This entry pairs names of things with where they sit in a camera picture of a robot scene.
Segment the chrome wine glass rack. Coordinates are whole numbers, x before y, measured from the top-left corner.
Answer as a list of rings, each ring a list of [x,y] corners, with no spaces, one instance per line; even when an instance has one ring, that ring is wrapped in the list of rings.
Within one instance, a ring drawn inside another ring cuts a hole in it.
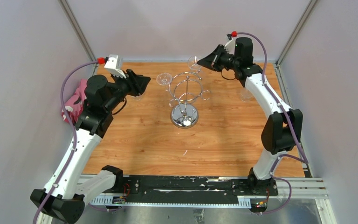
[[[178,128],[194,127],[199,120],[199,112],[194,106],[197,100],[209,100],[212,91],[203,86],[203,78],[197,72],[182,72],[172,77],[167,90],[172,97],[169,106],[171,122]]]

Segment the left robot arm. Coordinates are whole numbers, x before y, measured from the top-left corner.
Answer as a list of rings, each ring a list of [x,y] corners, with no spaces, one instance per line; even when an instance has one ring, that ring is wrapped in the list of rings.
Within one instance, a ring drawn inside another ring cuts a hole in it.
[[[76,223],[94,198],[109,190],[118,193],[125,187],[123,171],[106,165],[91,179],[79,185],[82,171],[94,149],[113,121],[113,110],[127,96],[144,94],[150,77],[127,69],[123,77],[109,82],[104,75],[94,75],[86,82],[83,111],[76,122],[69,122],[73,138],[57,170],[42,189],[34,189],[30,199],[37,212],[33,222],[43,213],[67,224]]]

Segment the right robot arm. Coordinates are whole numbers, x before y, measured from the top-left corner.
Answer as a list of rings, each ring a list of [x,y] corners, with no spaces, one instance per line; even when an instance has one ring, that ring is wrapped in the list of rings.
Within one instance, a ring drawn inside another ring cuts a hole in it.
[[[248,37],[231,37],[196,63],[212,71],[232,70],[234,77],[262,108],[267,122],[261,134],[262,154],[248,175],[248,190],[261,194],[273,181],[280,159],[299,143],[303,113],[292,109],[273,90],[264,69],[253,61],[253,43]]]

